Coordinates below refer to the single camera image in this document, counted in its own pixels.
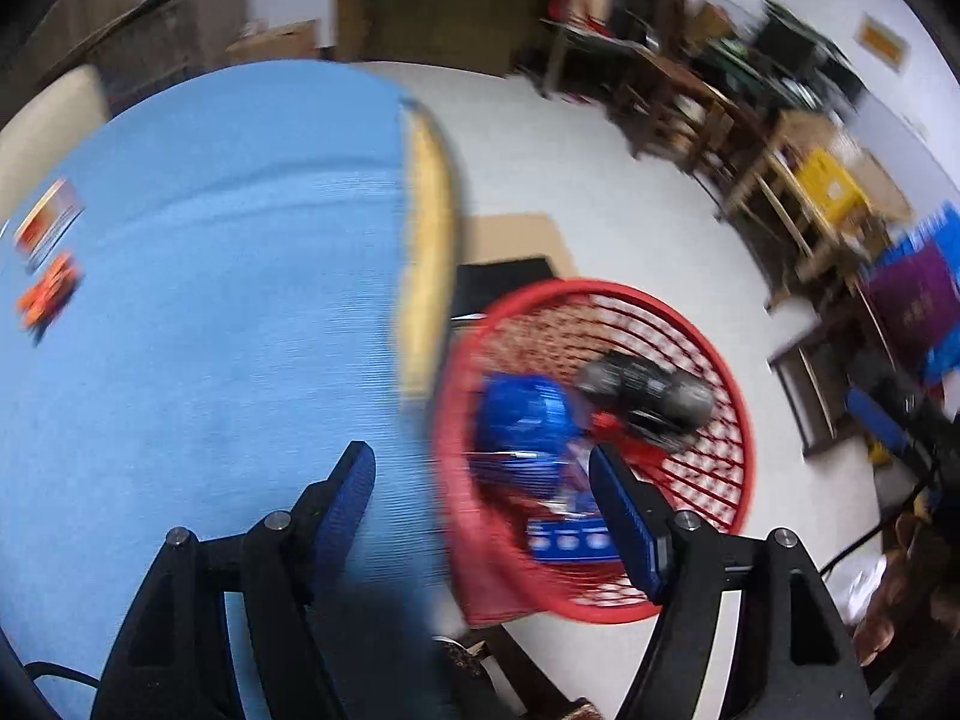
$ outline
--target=bolt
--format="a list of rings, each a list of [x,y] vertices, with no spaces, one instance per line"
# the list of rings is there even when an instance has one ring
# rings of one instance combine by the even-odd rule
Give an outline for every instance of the bolt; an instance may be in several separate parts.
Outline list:
[[[171,528],[167,531],[165,541],[172,547],[184,546],[192,535],[193,533],[190,533],[186,528],[181,528],[181,526],[178,525],[176,528]]]
[[[774,531],[774,541],[781,547],[786,547],[787,549],[795,547],[800,543],[797,534],[786,528],[777,528],[776,531]]]
[[[702,524],[697,514],[691,512],[689,509],[684,509],[683,512],[674,514],[673,521],[685,531],[695,531]]]
[[[290,527],[290,512],[270,512],[264,517],[263,524],[268,531],[285,531]]]

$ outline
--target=red basket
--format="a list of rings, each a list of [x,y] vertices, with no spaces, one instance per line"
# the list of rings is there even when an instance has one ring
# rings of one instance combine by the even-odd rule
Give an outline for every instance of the red basket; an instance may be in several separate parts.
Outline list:
[[[578,368],[611,348],[683,367],[712,384],[714,420],[688,451],[664,451],[602,430],[624,459],[677,509],[694,509],[720,531],[737,533],[747,514],[754,442],[743,398],[720,355],[676,311],[646,293],[604,281],[545,281],[491,306],[454,344],[437,405],[434,450],[454,590],[467,622],[481,627],[548,610],[590,623],[624,623],[659,610],[619,562],[545,565],[526,551],[521,507],[481,498],[464,452],[485,373],[541,373],[569,383]]]

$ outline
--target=orange toy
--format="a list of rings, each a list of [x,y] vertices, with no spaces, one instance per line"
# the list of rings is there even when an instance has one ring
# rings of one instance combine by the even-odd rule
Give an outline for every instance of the orange toy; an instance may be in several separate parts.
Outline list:
[[[64,307],[79,281],[80,271],[74,266],[73,257],[66,252],[56,255],[40,281],[16,301],[16,309],[23,314],[24,328],[45,327]]]

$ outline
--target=blue table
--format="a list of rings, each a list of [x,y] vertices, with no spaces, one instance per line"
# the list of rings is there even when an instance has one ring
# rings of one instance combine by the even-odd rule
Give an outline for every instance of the blue table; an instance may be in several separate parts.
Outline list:
[[[11,220],[58,177],[85,204],[55,250],[83,282],[36,346],[13,311],[35,277],[0,239],[0,625],[23,661],[99,675],[170,527],[246,531],[362,439],[376,489],[318,636],[348,709],[436,713],[422,639],[443,564],[392,336],[406,103],[342,65],[219,71],[94,133]],[[266,716],[229,603],[248,717]],[[40,686],[88,716],[90,688]]]

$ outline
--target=white floor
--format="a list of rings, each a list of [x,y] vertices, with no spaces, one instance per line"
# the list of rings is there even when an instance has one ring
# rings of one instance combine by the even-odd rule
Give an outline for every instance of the white floor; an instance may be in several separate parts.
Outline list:
[[[669,162],[635,161],[601,110],[543,100],[524,79],[392,63],[368,69],[405,86],[438,118],[459,152],[467,213],[552,215],[580,274],[656,295],[712,341],[743,392],[757,443],[746,535],[789,527],[820,565],[877,522],[862,442],[806,463],[766,364],[812,322],[810,307],[788,303],[766,314],[760,273],[733,229],[714,220],[699,184]],[[445,632],[459,632],[452,601],[438,617]],[[586,696],[613,718],[653,622],[594,626],[537,614],[509,629],[569,698]],[[736,598],[726,598],[698,718],[717,716],[735,625]]]

